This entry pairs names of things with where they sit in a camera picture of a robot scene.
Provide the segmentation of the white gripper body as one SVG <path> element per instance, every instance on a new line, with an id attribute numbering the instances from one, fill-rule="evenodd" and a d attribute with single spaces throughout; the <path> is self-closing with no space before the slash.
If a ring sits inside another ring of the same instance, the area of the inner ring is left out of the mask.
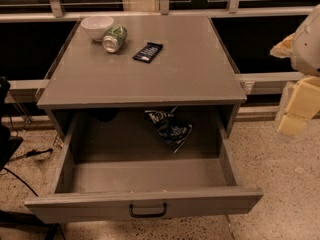
<path id="1" fill-rule="evenodd" d="M 292 68 L 305 75 L 320 75 L 320 5 L 296 29 L 291 48 Z"/>

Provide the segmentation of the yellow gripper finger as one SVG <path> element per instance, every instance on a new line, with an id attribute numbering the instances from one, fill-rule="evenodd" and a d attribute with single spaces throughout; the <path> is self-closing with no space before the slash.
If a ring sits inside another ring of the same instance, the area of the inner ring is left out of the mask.
<path id="1" fill-rule="evenodd" d="M 292 33 L 286 38 L 284 38 L 281 42 L 273 46 L 270 50 L 270 54 L 274 57 L 281 59 L 289 58 L 291 56 L 291 48 L 294 36 L 295 34 Z"/>
<path id="2" fill-rule="evenodd" d="M 284 110 L 278 132 L 294 137 L 300 134 L 307 123 L 320 111 L 320 78 L 309 76 L 299 80 Z"/>

